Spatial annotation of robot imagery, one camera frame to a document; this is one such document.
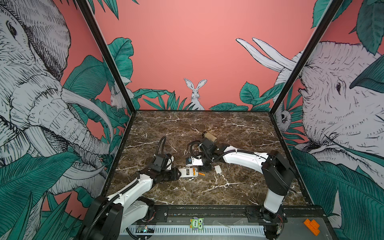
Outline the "white red remote control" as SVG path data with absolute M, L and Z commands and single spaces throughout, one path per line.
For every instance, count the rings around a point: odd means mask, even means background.
M 199 175 L 197 168 L 180 168 L 180 178 L 195 178 Z

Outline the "white battery cover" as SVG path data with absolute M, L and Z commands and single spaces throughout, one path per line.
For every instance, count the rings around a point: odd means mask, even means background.
M 214 168 L 215 168 L 215 171 L 216 171 L 216 173 L 217 173 L 218 175 L 221 175 L 221 174 L 222 174 L 222 170 L 221 170 L 221 167 L 220 167 L 219 165 L 214 166 Z

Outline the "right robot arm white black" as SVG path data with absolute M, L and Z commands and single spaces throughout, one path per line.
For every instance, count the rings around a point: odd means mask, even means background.
M 295 178 L 293 167 L 278 151 L 257 153 L 238 149 L 227 144 L 216 144 L 207 138 L 196 143 L 199 154 L 194 158 L 202 160 L 204 166 L 214 162 L 224 162 L 243 166 L 261 173 L 268 187 L 268 192 L 260 209 L 259 218 L 266 222 L 283 220 L 281 205 L 287 193 L 292 189 Z

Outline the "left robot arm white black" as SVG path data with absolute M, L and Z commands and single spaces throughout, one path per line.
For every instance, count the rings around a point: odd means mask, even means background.
M 108 197 L 94 199 L 75 240 L 116 240 L 136 221 L 149 222 L 156 216 L 154 202 L 143 194 L 156 184 L 177 181 L 182 175 L 172 167 L 173 156 L 164 153 L 166 139 L 160 139 L 152 161 L 136 173 L 132 182 Z

